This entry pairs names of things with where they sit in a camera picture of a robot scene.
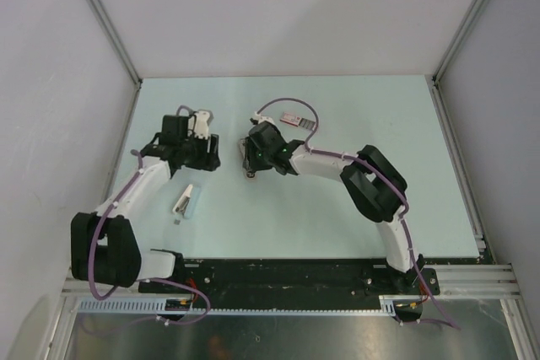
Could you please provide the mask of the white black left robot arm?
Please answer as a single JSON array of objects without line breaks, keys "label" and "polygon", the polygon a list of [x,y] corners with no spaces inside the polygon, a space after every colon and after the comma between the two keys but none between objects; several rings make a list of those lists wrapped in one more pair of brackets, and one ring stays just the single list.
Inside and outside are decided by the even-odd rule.
[{"label": "white black left robot arm", "polygon": [[156,278],[166,291],[185,286],[186,271],[168,250],[142,248],[136,222],[155,194],[182,168],[215,171],[220,166],[219,137],[210,132],[209,110],[166,115],[160,132],[133,151],[137,167],[119,190],[93,212],[71,221],[71,272],[74,278],[113,287],[130,287]]}]

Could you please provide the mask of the beige black small stapler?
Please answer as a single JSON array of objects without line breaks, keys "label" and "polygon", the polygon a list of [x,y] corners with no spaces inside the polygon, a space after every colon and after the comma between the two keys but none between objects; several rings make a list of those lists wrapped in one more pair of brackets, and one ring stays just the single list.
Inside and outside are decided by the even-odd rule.
[{"label": "beige black small stapler", "polygon": [[249,181],[255,180],[256,173],[251,170],[251,166],[249,165],[249,159],[247,158],[245,138],[241,138],[239,140],[238,147],[239,147],[240,156],[241,156],[241,167],[242,167],[245,178]]}]

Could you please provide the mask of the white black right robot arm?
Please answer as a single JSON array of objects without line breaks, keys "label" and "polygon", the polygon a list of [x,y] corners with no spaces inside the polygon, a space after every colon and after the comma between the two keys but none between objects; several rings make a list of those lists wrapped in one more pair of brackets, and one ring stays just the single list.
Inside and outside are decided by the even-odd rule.
[{"label": "white black right robot arm", "polygon": [[355,155],[310,148],[304,141],[284,140],[268,121],[256,124],[239,142],[243,169],[250,177],[273,169],[281,175],[313,175],[344,185],[357,210],[375,223],[392,268],[389,283],[398,293],[419,284],[413,267],[417,256],[404,227],[398,223],[408,211],[408,184],[386,156],[366,145]]}]

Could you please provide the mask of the red staple box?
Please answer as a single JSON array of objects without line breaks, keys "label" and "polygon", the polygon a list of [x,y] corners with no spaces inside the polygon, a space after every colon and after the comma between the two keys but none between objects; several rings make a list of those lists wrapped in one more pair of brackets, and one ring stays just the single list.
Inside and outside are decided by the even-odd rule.
[{"label": "red staple box", "polygon": [[297,116],[295,114],[290,114],[287,112],[284,112],[281,115],[279,120],[282,123],[288,124],[290,126],[298,127],[298,128],[303,128],[309,132],[314,132],[318,127],[318,124],[316,121],[313,121],[313,120],[310,120],[301,116]]}]

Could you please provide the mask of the light blue white stapler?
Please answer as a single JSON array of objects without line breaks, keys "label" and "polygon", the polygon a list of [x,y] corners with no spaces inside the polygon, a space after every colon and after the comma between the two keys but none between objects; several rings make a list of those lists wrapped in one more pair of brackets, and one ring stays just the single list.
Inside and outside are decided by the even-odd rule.
[{"label": "light blue white stapler", "polygon": [[201,187],[199,185],[189,184],[172,207],[172,213],[180,215],[186,220],[191,219],[195,212],[200,193]]}]

